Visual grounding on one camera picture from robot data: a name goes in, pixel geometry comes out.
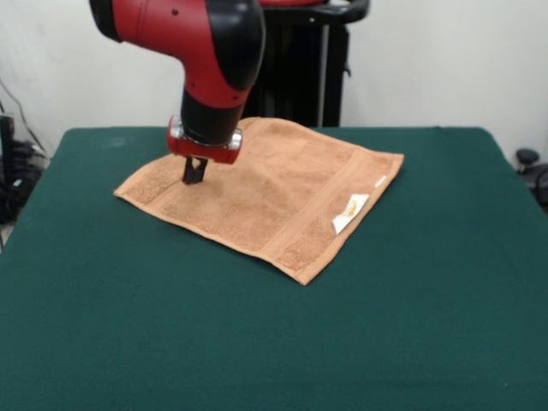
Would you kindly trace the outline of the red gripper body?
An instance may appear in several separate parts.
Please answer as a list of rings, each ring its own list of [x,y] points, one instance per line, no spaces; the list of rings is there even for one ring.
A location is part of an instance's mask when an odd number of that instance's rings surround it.
[[[220,164],[233,164],[243,143],[243,133],[237,128],[229,142],[221,146],[206,146],[188,137],[183,130],[182,119],[178,115],[170,118],[167,128],[167,147],[175,155],[185,158],[203,158]]]

